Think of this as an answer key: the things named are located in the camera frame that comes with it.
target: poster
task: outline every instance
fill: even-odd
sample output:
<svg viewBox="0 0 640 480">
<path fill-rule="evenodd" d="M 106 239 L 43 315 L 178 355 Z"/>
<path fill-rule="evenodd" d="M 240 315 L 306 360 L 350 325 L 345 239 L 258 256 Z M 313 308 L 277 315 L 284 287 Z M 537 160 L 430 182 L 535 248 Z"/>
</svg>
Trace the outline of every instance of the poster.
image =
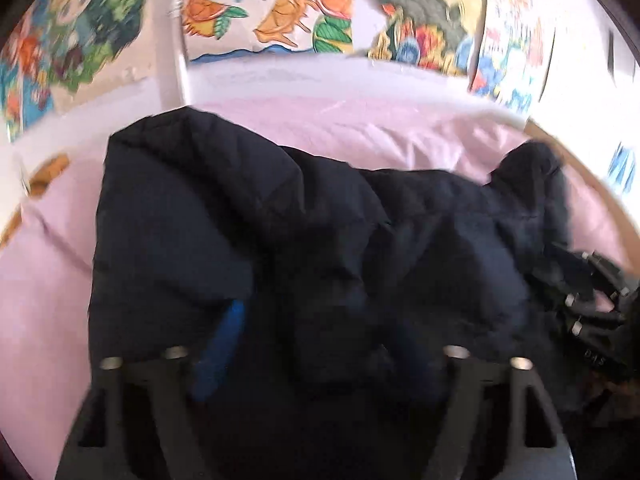
<svg viewBox="0 0 640 480">
<path fill-rule="evenodd" d="M 145 3 L 36 0 L 0 52 L 0 105 L 12 140 L 54 109 L 152 73 Z"/>
<path fill-rule="evenodd" d="M 351 6 L 352 0 L 183 0 L 188 57 L 350 52 Z"/>
<path fill-rule="evenodd" d="M 370 59 L 395 60 L 464 76 L 474 47 L 482 0 L 378 0 L 388 16 Z"/>
<path fill-rule="evenodd" d="M 540 99 L 556 28 L 554 0 L 487 0 L 471 91 L 528 115 Z"/>
</svg>

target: black garment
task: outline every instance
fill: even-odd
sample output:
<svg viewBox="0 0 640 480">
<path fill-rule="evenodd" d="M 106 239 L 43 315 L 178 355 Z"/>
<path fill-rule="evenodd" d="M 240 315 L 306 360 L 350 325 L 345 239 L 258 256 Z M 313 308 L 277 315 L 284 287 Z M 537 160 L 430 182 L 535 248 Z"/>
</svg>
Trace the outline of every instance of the black garment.
<svg viewBox="0 0 640 480">
<path fill-rule="evenodd" d="M 92 365 L 206 340 L 231 300 L 246 326 L 196 408 L 230 480 L 419 478 L 446 399 L 442 347 L 527 356 L 556 406 L 585 370 L 524 276 L 568 243 L 544 144 L 478 186 L 365 171 L 190 108 L 111 137 L 97 213 Z"/>
</svg>

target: wrinkled pink cloth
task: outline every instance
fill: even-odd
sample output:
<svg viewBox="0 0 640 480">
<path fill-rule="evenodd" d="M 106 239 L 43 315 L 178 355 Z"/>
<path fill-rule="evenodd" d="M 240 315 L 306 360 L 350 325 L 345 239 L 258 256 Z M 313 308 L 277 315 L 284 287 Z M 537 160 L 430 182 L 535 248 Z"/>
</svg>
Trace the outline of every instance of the wrinkled pink cloth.
<svg viewBox="0 0 640 480">
<path fill-rule="evenodd" d="M 527 139 L 480 117 L 384 101 L 275 98 L 199 108 L 358 168 L 441 168 L 477 182 Z M 25 205 L 23 226 L 0 253 L 0 432 L 34 480 L 54 478 L 89 383 L 86 314 L 103 156 L 93 149 L 73 157 L 46 195 Z M 566 174 L 574 245 L 626 263 L 597 193 L 575 171 Z"/>
</svg>

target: silver bolt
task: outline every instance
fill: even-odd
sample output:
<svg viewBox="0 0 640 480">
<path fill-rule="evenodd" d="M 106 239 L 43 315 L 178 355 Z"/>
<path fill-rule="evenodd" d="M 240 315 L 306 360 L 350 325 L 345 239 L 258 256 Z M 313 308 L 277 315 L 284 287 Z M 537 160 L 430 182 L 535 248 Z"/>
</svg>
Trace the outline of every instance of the silver bolt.
<svg viewBox="0 0 640 480">
<path fill-rule="evenodd" d="M 167 348 L 164 351 L 165 359 L 180 359 L 182 357 L 187 357 L 189 351 L 184 346 L 172 346 L 171 348 Z"/>
<path fill-rule="evenodd" d="M 471 355 L 471 352 L 463 346 L 448 345 L 442 351 L 444 355 L 453 359 L 467 359 Z"/>
<path fill-rule="evenodd" d="M 100 362 L 103 370 L 117 370 L 122 366 L 122 357 L 107 357 Z"/>
<path fill-rule="evenodd" d="M 533 368 L 533 363 L 526 357 L 512 357 L 511 366 L 518 370 L 531 370 Z"/>
<path fill-rule="evenodd" d="M 580 335 L 580 330 L 582 330 L 582 323 L 580 321 L 576 321 L 571 327 L 571 333 L 578 337 Z"/>
</svg>

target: dark fabric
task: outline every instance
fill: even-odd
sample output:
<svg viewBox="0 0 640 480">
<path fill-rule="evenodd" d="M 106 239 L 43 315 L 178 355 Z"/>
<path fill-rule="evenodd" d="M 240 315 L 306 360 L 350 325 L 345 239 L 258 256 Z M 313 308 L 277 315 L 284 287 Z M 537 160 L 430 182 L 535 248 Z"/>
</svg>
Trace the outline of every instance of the dark fabric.
<svg viewBox="0 0 640 480">
<path fill-rule="evenodd" d="M 419 478 L 446 400 L 442 347 L 527 356 L 556 406 L 585 373 L 524 276 L 568 243 L 564 179 L 528 142 L 478 186 L 365 171 L 184 108 L 111 137 L 97 213 L 92 365 L 202 345 L 246 321 L 197 403 L 229 479 Z"/>
</svg>

